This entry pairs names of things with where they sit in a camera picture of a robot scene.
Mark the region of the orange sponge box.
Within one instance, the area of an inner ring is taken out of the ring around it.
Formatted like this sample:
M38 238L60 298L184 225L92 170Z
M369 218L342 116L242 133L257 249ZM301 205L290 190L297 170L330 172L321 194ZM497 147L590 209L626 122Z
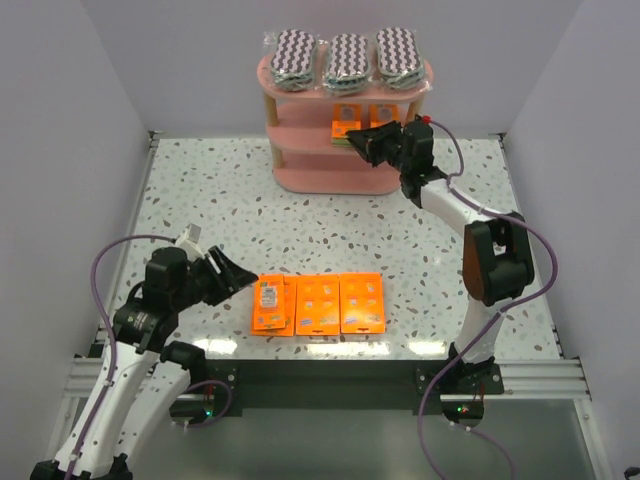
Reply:
M285 288L282 275L261 275L254 287L252 328L255 331L285 327Z
M334 104L331 123L331 144L350 147L347 133L362 128L362 111L359 104Z
M396 104L371 104L369 106L369 127L378 128L399 121L399 109Z

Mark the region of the striped sponge pack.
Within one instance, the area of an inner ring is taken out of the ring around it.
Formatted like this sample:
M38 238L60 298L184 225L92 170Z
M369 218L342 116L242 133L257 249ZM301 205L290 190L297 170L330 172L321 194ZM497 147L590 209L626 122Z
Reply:
M379 77L391 90L430 88L424 59L415 33L401 27L378 30L374 36Z
M267 70L273 86L285 92L312 89L316 81L318 45L313 33L301 29L266 33Z
M329 41L322 76L327 95L360 94L369 87L371 75L371 46L367 36L342 33Z

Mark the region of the orange flat pack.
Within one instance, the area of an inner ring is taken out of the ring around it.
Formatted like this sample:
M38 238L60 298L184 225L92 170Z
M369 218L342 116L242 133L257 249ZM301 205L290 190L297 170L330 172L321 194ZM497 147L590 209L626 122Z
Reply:
M294 335L295 327L295 306L296 306L296 295L297 295L297 280L294 276L286 276L284 277L284 288L285 288L285 316L286 323L283 329L279 330L266 330L266 331L255 331L252 328L252 319L250 324L250 333L255 336L275 336L275 337L292 337Z
M341 333L383 334L386 319L381 274L340 274L339 288Z
M340 334L340 286L335 274L297 278L295 333L298 336Z

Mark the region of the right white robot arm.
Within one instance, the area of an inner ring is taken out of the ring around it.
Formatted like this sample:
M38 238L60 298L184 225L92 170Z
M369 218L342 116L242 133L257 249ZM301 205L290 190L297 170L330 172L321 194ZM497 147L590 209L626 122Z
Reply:
M405 198L461 236L468 307L453 354L468 365L489 361L507 305L535 277L523 217L482 209L457 191L452 176L434 163L434 132L420 116L406 125L392 121L346 136L365 162L373 167L386 163L399 173Z

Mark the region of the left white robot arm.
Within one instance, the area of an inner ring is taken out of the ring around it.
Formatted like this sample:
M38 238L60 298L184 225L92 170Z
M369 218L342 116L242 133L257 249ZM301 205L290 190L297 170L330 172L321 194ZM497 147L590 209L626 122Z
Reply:
M137 447L184 392L211 384L203 349L174 341L180 313L216 306L257 281L218 247L155 250L115 312L102 369L73 431L34 479L130 479Z

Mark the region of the pink three-tier shelf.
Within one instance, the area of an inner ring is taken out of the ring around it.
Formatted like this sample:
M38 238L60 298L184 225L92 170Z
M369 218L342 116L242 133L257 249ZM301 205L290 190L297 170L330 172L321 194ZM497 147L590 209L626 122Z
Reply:
M333 96L322 88L286 92L275 87L271 54L257 67L266 110L266 133L271 145L276 182L296 193L385 195L400 186L399 174L388 165L372 167L358 153L332 144L333 106L360 104L362 122L369 126L370 104L397 104L406 121L417 114L433 83L433 70L424 64L427 82L412 90L396 91L379 83L351 96Z

